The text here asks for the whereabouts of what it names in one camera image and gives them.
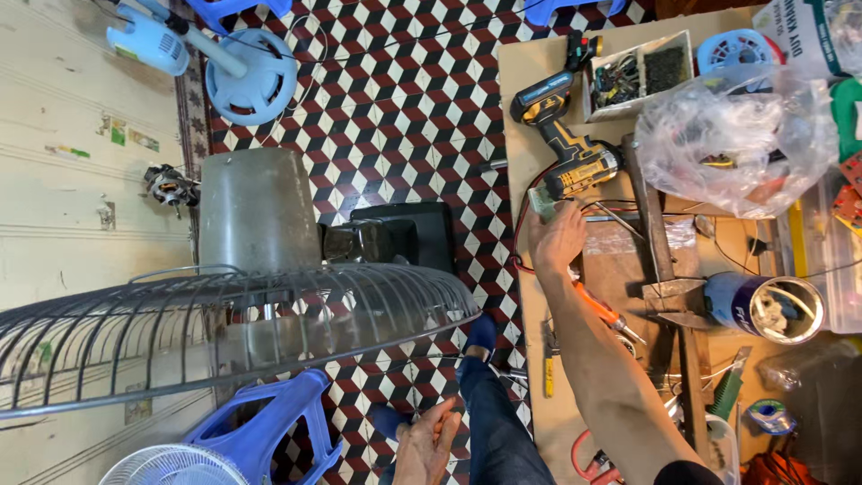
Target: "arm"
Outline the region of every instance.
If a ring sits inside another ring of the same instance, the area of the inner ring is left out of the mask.
[[[584,246],[586,221],[576,203],[561,206],[549,224],[528,211],[530,255],[584,421],[626,483],[651,484],[677,460],[703,464],[668,418],[647,374],[575,291],[566,269]]]

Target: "light blue fan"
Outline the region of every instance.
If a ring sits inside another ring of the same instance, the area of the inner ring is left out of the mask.
[[[124,30],[108,27],[108,43],[119,53],[172,76],[189,65],[188,41],[209,57],[206,85],[215,110],[231,123],[257,125],[284,112],[297,88],[297,63],[284,41],[259,28],[234,31],[215,43],[156,0],[138,0],[152,18],[124,3],[117,14]]]

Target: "blue plastic fan base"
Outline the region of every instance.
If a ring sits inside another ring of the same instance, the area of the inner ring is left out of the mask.
[[[738,64],[772,64],[772,49],[760,32],[750,28],[731,30],[709,37],[697,48],[701,74]]]
[[[215,110],[243,126],[266,123],[284,112],[297,88],[297,62],[286,57],[293,55],[287,44],[272,32],[246,28],[223,37],[219,45],[242,60],[248,72],[235,78],[212,60],[207,62],[207,92]],[[281,59],[261,50],[268,48]]]

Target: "metal can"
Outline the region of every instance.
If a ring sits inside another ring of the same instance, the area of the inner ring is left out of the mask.
[[[755,296],[765,293],[767,287],[783,284],[792,287],[794,294],[809,307],[814,314],[803,314],[801,318],[789,321],[784,334],[764,331],[752,317],[755,312]],[[710,276],[703,288],[706,308],[720,324],[750,334],[757,335],[775,343],[796,344],[812,338],[823,325],[826,317],[823,297],[806,280],[793,276],[757,276],[728,271]]]

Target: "fan stand pole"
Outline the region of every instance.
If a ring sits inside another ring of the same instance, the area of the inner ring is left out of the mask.
[[[166,21],[171,16],[171,11],[162,6],[157,0],[138,0],[138,3],[153,12],[153,15],[160,22]],[[192,46],[197,47],[197,50],[201,51],[203,55],[209,57],[210,62],[215,62],[231,76],[241,79],[248,73],[248,66],[204,35],[195,26],[189,25],[189,31],[183,37]]]

